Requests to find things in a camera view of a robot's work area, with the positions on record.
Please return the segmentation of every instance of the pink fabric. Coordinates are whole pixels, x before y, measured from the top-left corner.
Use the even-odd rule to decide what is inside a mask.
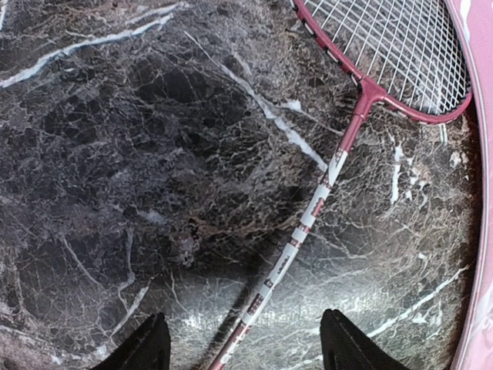
[[[461,37],[481,134],[483,218],[475,283],[454,370],[493,369],[493,1],[446,0]]]

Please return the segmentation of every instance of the dark marble floor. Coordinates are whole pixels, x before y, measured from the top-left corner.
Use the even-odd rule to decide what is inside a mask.
[[[356,96],[287,3],[3,1],[1,369],[90,367],[158,310],[173,368],[206,365]],[[376,109],[229,368],[320,369],[325,308],[410,368],[445,368],[474,273],[477,136]]]

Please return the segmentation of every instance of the pink object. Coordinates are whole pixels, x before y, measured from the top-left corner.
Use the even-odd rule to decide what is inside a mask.
[[[493,369],[493,2],[446,0],[469,67],[481,135],[483,215],[475,282],[452,369]]]
[[[382,103],[415,121],[438,124],[460,116],[471,101],[460,45],[441,0],[375,0],[366,5],[291,0],[291,5],[317,44],[360,87],[361,94],[337,152],[290,240],[208,370],[224,368],[266,307],[314,225],[371,107]],[[436,22],[430,26],[434,17]],[[331,37],[327,35],[330,27],[337,28]],[[351,33],[349,41],[339,49],[335,40],[346,31]],[[358,57],[350,56],[350,45]]]

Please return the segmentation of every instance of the racket throat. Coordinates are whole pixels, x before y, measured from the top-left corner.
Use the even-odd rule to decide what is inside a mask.
[[[349,127],[343,135],[340,142],[340,147],[349,152],[356,140],[356,135],[363,122],[368,118],[371,107],[379,101],[383,101],[387,95],[386,91],[366,76],[358,82],[360,95],[354,107],[353,116],[349,123]]]

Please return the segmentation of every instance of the pink racket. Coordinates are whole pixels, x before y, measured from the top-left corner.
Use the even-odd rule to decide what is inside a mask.
[[[375,103],[425,124],[446,123],[471,101],[467,67],[442,0],[291,0],[318,45],[361,94],[327,172],[269,276],[245,307],[209,370],[229,361],[314,225]]]

